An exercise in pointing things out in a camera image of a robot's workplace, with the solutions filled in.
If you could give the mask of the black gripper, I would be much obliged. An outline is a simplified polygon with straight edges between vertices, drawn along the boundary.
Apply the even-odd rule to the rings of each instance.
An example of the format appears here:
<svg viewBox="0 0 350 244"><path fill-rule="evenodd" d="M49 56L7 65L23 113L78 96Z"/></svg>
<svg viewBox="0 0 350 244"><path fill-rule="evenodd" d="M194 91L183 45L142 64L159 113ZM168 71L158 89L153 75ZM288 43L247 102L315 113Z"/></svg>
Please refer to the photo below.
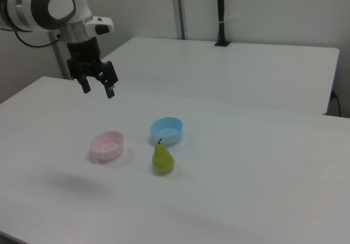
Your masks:
<svg viewBox="0 0 350 244"><path fill-rule="evenodd" d="M71 55L67 60L69 72L80 83L83 92L91 91L88 77L93 77L104 84L107 98L114 97L114 84L118 82L118 77L111 61L101 61L97 38L67 44L67 47Z"/></svg>

